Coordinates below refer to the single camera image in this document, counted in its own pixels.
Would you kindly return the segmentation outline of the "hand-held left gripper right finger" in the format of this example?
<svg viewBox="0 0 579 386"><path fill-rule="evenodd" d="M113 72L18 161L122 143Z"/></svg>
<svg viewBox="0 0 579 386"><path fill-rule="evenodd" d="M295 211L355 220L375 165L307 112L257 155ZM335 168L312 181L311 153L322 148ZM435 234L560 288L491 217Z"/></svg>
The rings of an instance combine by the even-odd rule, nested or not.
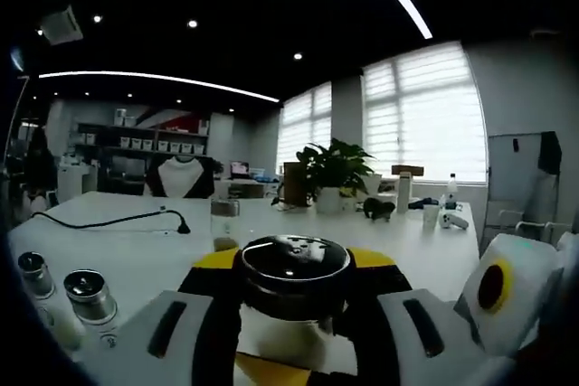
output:
<svg viewBox="0 0 579 386"><path fill-rule="evenodd" d="M474 343L467 320L413 289L386 255L351 248L346 337L370 385L485 385L500 364Z"/></svg>

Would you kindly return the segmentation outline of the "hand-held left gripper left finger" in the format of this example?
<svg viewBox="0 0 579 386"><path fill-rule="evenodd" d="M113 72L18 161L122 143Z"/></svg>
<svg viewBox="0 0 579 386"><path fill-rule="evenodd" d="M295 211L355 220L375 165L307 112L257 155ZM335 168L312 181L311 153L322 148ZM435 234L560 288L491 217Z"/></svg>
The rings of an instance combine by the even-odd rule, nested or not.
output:
<svg viewBox="0 0 579 386"><path fill-rule="evenodd" d="M97 356L100 385L231 385L239 333L238 249L204 256L177 291L166 290Z"/></svg>

